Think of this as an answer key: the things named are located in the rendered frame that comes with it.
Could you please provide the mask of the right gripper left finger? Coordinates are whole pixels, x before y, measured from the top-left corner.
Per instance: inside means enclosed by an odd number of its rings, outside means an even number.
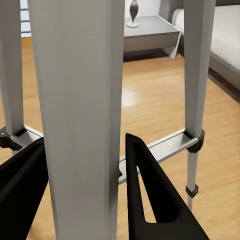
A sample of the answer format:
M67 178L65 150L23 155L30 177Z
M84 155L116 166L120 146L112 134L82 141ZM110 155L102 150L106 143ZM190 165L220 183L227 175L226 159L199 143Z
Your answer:
M48 181L44 137L0 165L0 240L26 240Z

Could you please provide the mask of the camera tripod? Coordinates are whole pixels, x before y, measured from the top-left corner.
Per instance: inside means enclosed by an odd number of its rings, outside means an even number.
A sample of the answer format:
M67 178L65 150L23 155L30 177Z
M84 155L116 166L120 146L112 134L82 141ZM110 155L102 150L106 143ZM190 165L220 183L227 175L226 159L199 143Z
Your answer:
M21 2L0 0L0 147L44 137L56 240L117 240L125 0L27 0L43 133L24 125ZM160 164L187 149L198 194L216 0L183 0L185 128L147 145ZM137 173L140 175L139 167Z

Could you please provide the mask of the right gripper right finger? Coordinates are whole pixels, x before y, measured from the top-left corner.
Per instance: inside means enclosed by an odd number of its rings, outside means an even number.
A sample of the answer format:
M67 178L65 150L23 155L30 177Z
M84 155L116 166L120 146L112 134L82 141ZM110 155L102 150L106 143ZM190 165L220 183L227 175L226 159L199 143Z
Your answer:
M140 137L125 134L125 155L129 240L210 240ZM137 166L156 223L145 220Z

